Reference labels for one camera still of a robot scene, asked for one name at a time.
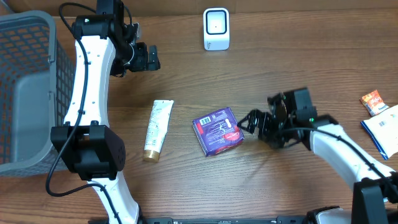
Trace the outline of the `red purple tissue pack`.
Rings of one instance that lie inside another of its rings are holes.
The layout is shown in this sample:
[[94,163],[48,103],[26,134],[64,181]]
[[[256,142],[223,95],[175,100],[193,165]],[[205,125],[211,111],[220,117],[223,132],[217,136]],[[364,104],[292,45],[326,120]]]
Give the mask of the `red purple tissue pack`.
[[244,141],[244,134],[230,107],[194,119],[192,123],[206,157],[237,147]]

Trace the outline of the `white tube gold cap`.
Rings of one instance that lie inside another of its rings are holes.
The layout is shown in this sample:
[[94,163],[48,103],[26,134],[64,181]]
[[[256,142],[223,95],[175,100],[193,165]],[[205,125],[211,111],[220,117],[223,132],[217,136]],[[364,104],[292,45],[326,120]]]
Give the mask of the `white tube gold cap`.
[[168,131],[170,114],[174,100],[155,100],[150,114],[144,144],[143,160],[158,162],[162,146]]

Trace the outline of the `orange white sticker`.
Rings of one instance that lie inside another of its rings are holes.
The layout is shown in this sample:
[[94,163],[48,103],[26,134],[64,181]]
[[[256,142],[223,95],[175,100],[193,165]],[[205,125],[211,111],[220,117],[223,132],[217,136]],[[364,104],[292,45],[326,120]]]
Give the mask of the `orange white sticker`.
[[374,90],[360,98],[360,101],[368,110],[371,116],[376,116],[383,111],[389,109],[389,106],[385,104],[384,100],[381,98],[379,92]]

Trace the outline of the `orange cream snack bag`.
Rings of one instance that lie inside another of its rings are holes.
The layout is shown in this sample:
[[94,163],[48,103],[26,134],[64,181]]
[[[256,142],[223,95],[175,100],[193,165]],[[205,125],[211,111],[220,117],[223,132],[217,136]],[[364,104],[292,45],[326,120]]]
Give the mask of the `orange cream snack bag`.
[[384,160],[397,153],[397,105],[361,122]]

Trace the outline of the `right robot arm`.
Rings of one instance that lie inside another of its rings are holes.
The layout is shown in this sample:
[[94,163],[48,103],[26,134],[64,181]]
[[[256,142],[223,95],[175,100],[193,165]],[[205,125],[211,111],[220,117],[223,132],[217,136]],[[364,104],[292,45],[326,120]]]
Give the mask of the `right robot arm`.
[[238,127],[258,133],[273,149],[302,143],[329,163],[353,192],[350,211],[339,206],[311,210],[302,223],[397,223],[397,172],[355,143],[335,118],[319,115],[307,88],[285,91],[267,99],[268,112],[251,110]]

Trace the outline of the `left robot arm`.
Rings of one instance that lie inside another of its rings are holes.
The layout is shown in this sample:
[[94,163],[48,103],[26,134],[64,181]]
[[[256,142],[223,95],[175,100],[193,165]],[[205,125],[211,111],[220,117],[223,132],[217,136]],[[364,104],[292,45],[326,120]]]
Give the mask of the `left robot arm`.
[[57,162],[98,194],[108,223],[144,223],[123,174],[124,142],[109,127],[108,91],[110,77],[158,70],[157,48],[139,40],[139,24],[122,1],[98,1],[68,30],[75,39],[76,70],[64,122],[50,132]]

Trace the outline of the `white barcode scanner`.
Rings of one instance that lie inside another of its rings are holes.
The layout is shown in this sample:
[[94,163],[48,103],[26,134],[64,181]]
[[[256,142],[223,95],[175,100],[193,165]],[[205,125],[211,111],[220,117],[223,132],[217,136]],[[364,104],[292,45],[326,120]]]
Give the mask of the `white barcode scanner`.
[[207,51],[227,50],[230,42],[229,11],[208,8],[203,13],[203,45]]

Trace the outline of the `dark grey plastic basket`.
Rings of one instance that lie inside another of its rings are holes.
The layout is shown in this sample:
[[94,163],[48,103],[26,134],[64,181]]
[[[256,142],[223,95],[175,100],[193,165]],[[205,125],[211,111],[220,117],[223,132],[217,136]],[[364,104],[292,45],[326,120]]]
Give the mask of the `dark grey plastic basket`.
[[51,15],[1,16],[1,176],[49,171],[58,156],[50,131],[63,124],[74,77]]

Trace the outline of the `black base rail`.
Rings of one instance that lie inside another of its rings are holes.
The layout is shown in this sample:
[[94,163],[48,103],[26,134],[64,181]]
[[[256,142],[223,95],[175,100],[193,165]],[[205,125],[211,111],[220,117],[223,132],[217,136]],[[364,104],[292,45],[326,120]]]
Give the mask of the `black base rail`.
[[143,218],[138,224],[303,224],[308,223],[305,216],[278,216],[276,218],[263,219],[173,219],[173,218]]

